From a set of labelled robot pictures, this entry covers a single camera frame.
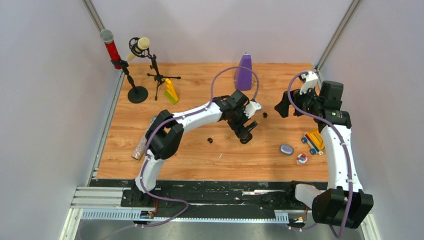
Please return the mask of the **black earbud charging case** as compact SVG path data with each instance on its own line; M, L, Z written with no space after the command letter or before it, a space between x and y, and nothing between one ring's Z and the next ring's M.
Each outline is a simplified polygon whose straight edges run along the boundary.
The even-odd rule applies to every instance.
M239 141L240 141L242 144L247 144L249 141L251 141L251 140L252 140L252 138L253 138L253 135L252 135L251 133L249 133L246 137L241 138Z

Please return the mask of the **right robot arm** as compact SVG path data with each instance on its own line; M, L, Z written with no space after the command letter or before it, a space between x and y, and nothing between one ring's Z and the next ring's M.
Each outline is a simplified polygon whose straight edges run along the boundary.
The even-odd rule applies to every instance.
M364 192L355 170L351 118L341 110L343 90L344 85L335 81L324 81L319 93L314 87L286 90L274 108L282 118L288 117L290 105L295 116L313 116L327 157L327 189L292 181L286 204L292 209L305 204L316 223L356 229L373 208L374 199Z

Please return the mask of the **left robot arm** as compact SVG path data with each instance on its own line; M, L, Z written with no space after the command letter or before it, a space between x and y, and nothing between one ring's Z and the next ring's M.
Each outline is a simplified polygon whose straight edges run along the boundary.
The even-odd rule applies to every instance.
M255 99L249 99L236 90L231 95L213 97L207 103L187 111L161 111L145 133L144 161L134 180L135 202L142 207L152 203L152 190L156 187L165 160L178 151L184 134L207 124L225 121L240 142L246 144L253 137L251 131L258 125L256 121L247 122L262 109Z

